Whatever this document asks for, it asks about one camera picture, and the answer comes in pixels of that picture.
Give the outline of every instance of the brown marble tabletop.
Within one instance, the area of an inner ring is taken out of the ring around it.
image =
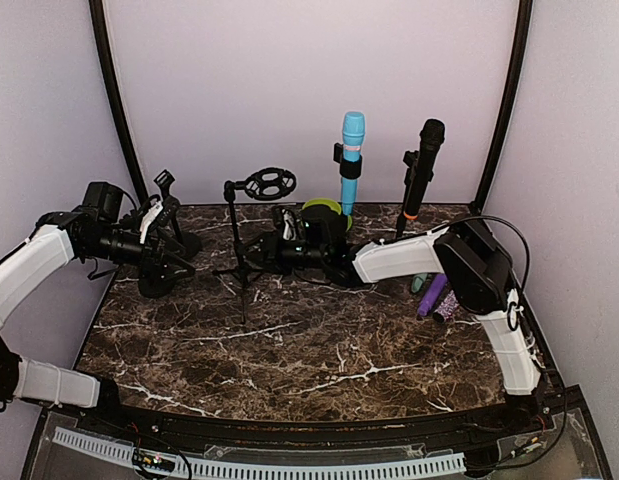
[[[238,207],[243,239],[273,228],[270,204]],[[392,238],[397,205],[358,204],[349,239]],[[419,230],[467,214],[423,206]],[[214,268],[233,266],[225,206],[183,207],[200,236],[195,278],[157,300],[124,268],[104,299],[78,369],[112,377],[125,404],[241,420],[375,420],[503,401],[482,327],[462,310],[418,320],[411,278],[346,290],[265,275],[245,293]],[[320,272],[304,276],[321,280]]]

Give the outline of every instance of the black frame post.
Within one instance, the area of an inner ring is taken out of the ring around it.
[[[531,23],[531,10],[533,0],[520,0],[518,5],[518,19],[516,20],[516,31],[513,39],[513,47],[511,49],[511,59],[509,60],[509,70],[507,71],[507,80],[505,89],[502,94],[502,102],[500,103],[500,111],[496,120],[496,128],[491,139],[489,154],[485,162],[485,168],[482,172],[480,185],[476,191],[476,198],[470,203],[473,213],[482,213],[493,184],[493,179],[496,175],[496,169],[502,153],[502,147],[507,136],[509,121],[513,111],[513,104],[516,99],[516,91],[520,81],[520,72],[522,71],[522,62],[525,56],[525,48],[527,46],[527,36],[529,34],[529,25]]]
[[[125,163],[129,170],[133,188],[138,200],[140,203],[143,203],[149,198],[149,193],[140,170],[138,157],[136,156],[133,141],[131,140],[129,125],[127,124],[127,117],[122,106],[122,98],[120,96],[120,89],[118,88],[118,80],[116,79],[113,57],[111,56],[111,46],[109,44],[109,35],[107,34],[107,21],[102,0],[89,0],[89,9],[91,10],[93,34],[96,39],[96,47],[98,48],[102,78],[105,82],[107,97],[109,97],[111,115],[116,125],[118,139],[122,147],[122,153],[125,157]]]

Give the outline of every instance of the white grille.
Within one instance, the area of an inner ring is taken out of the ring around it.
[[[95,437],[66,428],[56,428],[54,443],[99,458],[109,463],[133,468],[133,445],[129,442]],[[227,480],[412,480],[464,473],[464,455],[456,453],[440,457],[367,465],[280,466],[254,465],[205,460],[187,456],[195,479]],[[187,478],[187,467],[175,458],[172,478]]]

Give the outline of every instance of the white wall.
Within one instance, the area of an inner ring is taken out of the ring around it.
[[[529,237],[530,301],[619,478],[619,1],[535,2],[487,207]]]
[[[473,200],[504,86],[516,0],[106,2],[118,77],[148,179],[222,202],[227,179],[291,169],[293,200],[339,198],[333,143],[367,118],[359,200],[401,201],[405,150],[447,126],[427,200]]]
[[[129,188],[88,2],[0,0],[0,258],[97,179]],[[86,271],[56,272],[14,312],[1,332],[14,351],[72,366],[106,284]],[[0,479],[19,478],[38,413],[0,414]]]

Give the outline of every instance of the purple object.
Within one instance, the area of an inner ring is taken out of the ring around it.
[[[435,276],[429,289],[425,293],[425,296],[422,297],[420,301],[420,305],[418,306],[418,315],[421,317],[426,317],[431,312],[431,309],[436,304],[436,300],[442,293],[442,290],[447,285],[447,276],[444,273],[439,273]]]
[[[453,312],[459,307],[458,300],[456,300],[456,295],[452,292],[449,292],[449,295],[445,297],[436,311],[431,315],[433,319],[438,323],[448,322]]]

